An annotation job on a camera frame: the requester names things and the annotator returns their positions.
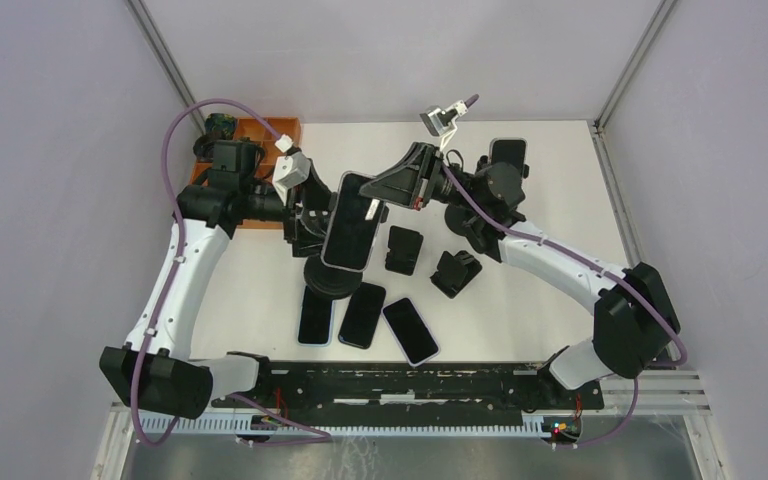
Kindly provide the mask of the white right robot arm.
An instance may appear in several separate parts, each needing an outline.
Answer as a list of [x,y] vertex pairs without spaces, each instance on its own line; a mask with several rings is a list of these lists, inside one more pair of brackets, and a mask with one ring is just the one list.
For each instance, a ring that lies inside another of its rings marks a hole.
[[360,188],[362,196],[411,210],[445,204],[448,228],[472,249],[525,270],[584,307],[592,335],[553,354],[537,382],[551,408],[572,401],[578,388],[609,375],[637,378],[647,367],[684,364],[681,326],[656,268],[621,267],[552,239],[519,212],[525,200],[527,143],[495,139],[473,172],[428,143],[412,144],[393,167]]

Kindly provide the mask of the wooden compartment tray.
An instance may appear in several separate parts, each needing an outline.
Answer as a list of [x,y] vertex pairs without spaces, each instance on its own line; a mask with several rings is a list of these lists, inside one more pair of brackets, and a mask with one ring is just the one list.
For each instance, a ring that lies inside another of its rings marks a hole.
[[218,141],[211,162],[196,159],[191,185],[179,196],[188,218],[237,230],[278,229],[284,204],[272,186],[278,136],[255,119],[237,118],[231,141]]

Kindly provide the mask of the black round base phone stand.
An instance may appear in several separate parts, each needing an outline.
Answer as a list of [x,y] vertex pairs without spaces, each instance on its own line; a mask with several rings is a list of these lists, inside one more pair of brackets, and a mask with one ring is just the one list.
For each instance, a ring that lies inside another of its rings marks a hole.
[[332,268],[318,256],[311,256],[304,263],[303,278],[306,286],[319,297],[341,300],[350,297],[361,286],[363,273]]

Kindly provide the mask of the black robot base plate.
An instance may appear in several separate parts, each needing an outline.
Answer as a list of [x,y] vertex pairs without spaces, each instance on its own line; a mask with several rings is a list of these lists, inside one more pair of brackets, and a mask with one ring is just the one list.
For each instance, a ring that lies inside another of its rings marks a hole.
[[534,363],[272,361],[247,398],[334,434],[526,433],[523,418],[601,410],[601,385],[562,387]]

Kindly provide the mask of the black cased phone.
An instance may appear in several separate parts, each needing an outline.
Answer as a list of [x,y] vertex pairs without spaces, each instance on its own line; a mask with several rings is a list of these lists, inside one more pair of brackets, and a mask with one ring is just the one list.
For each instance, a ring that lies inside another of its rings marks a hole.
[[338,340],[348,346],[369,349],[385,299],[384,287],[362,282],[349,300],[338,332]]

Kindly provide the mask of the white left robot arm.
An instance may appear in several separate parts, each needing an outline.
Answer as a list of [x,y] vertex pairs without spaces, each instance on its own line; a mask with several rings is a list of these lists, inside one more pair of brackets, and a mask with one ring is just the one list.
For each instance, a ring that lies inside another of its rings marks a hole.
[[295,258],[320,251],[330,190],[287,134],[272,176],[256,178],[264,149],[249,141],[219,140],[206,184],[186,186],[173,198],[166,257],[135,327],[120,347],[107,347],[99,367],[132,414],[142,411],[184,419],[236,393],[250,407],[266,405],[273,379],[262,356],[229,352],[194,360],[191,341],[208,284],[239,224],[280,222]]

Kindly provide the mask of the clear cased phone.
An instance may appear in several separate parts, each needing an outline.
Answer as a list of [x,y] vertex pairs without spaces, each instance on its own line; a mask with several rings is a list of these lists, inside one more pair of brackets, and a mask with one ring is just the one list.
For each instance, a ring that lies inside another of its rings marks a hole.
[[491,163],[505,163],[522,168],[525,165],[527,141],[524,138],[495,138],[489,147]]
[[351,171],[341,177],[320,253],[327,267],[349,272],[367,268],[385,212],[385,204],[380,200],[360,194],[360,187],[371,180]]

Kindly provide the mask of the black folding phone stand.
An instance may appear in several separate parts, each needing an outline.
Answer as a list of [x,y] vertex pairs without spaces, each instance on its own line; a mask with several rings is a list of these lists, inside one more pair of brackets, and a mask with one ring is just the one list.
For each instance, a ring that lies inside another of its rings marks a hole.
[[393,225],[389,229],[384,267],[387,271],[412,276],[424,236],[415,230]]

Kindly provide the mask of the lilac cased phone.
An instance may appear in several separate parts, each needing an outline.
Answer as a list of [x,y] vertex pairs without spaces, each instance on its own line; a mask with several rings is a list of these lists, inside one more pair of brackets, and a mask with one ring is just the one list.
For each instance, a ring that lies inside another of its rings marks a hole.
[[385,306],[382,313],[410,366],[422,365],[440,353],[431,330],[409,298]]

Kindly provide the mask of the light blue cased phone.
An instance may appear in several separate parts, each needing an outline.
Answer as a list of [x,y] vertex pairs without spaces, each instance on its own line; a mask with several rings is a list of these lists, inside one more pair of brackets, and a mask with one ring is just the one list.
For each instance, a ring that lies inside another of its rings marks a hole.
[[305,287],[299,313],[297,343],[313,347],[328,345],[332,337],[333,309],[333,300]]

